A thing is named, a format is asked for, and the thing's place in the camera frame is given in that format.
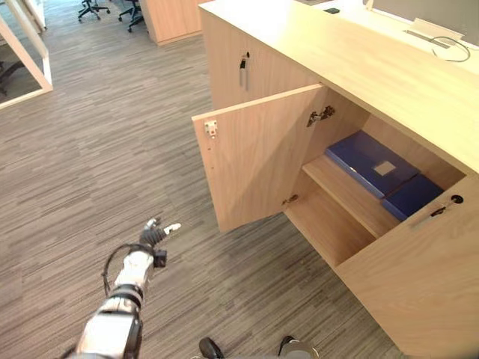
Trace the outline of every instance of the wooden desk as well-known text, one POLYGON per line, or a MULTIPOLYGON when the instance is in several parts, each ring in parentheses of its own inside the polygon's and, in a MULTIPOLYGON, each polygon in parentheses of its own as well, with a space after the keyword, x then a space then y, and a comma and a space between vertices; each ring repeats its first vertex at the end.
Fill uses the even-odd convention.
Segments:
POLYGON ((209 0, 140 0, 150 38, 162 45, 201 31, 198 5, 209 0))
MULTIPOLYGON (((428 54, 432 55, 432 49, 438 52, 440 58, 449 59, 461 59, 464 58, 464 51, 458 46, 451 46, 449 49, 443 49, 440 46, 435 46, 432 43, 416 37, 411 34, 407 34, 406 30, 409 29, 412 21, 401 19, 396 16, 388 16, 385 13, 381 13, 377 10, 366 10, 366 6, 363 5, 362 0, 331 0, 314 5, 313 8, 322 11, 336 7, 341 11, 336 14, 342 19, 346 19, 350 22, 354 22, 361 26, 370 28, 380 34, 387 37, 392 37, 395 40, 403 43, 408 43, 418 49, 422 49, 428 54)), ((467 47, 471 47, 471 57, 465 62, 451 62, 454 66, 462 67, 475 75, 479 75, 479 51, 478 47, 472 44, 465 43, 467 47)))
POLYGON ((284 212, 405 354, 477 352, 478 77, 293 0, 201 9, 216 110, 193 124, 220 229, 284 212), (358 130, 444 194, 397 221, 324 156, 358 130))

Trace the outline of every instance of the blue folder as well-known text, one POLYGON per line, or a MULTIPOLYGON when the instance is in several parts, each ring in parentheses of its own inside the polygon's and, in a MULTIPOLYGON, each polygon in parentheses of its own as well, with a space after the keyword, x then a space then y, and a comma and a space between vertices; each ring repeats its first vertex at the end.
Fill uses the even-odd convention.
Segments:
POLYGON ((442 188, 419 174, 405 183, 398 191, 387 196, 381 201, 381 204, 394 217, 404 221, 442 192, 442 188))
POLYGON ((363 131, 333 144, 326 155, 378 198, 384 198, 419 173, 363 131))

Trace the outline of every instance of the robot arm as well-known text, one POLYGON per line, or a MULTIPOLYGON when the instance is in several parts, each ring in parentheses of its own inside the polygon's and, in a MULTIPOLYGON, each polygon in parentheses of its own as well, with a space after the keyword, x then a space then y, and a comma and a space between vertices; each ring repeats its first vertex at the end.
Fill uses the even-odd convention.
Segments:
POLYGON ((144 226, 139 243, 121 245, 106 262, 102 274, 106 300, 90 318, 70 359, 136 359, 141 347, 143 324, 140 310, 144 304, 148 278, 154 268, 166 266, 166 251, 154 247, 180 224, 156 228, 151 219, 144 226), (129 248, 123 268, 110 289, 107 275, 109 263, 122 248, 129 248))

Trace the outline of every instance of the wooden shelf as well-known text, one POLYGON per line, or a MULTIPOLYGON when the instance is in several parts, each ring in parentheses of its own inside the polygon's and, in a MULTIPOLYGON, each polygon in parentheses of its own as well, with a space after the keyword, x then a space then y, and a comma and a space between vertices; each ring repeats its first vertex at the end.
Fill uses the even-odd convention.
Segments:
POLYGON ((292 202, 284 213, 332 268, 375 240, 319 187, 292 202))
POLYGON ((377 198, 326 155, 302 169, 374 237, 383 236, 400 223, 377 198))

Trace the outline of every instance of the office chair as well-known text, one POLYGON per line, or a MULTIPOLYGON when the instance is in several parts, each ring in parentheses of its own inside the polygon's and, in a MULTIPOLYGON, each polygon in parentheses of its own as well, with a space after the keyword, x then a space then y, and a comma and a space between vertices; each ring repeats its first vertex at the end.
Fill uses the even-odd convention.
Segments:
POLYGON ((141 7, 139 4, 139 0, 128 0, 128 1, 132 2, 132 7, 125 10, 123 13, 121 13, 120 16, 118 17, 118 21, 123 21, 122 16, 127 15, 129 13, 132 16, 132 21, 128 24, 128 32, 132 32, 132 26, 144 21, 144 17, 143 15, 140 14, 141 7))
POLYGON ((7 82, 8 78, 13 75, 15 71, 25 67, 23 62, 17 61, 16 63, 12 64, 7 69, 3 66, 4 62, 0 61, 0 93, 4 96, 7 96, 7 91, 4 88, 5 82, 7 82))
POLYGON ((93 0, 83 0, 82 1, 83 9, 79 11, 78 21, 82 22, 82 17, 86 13, 94 13, 98 20, 101 19, 97 14, 98 12, 100 12, 100 10, 106 10, 106 13, 110 13, 109 8, 107 8, 106 6, 98 6, 97 0, 94 0, 95 2, 92 5, 91 4, 92 1, 93 0))

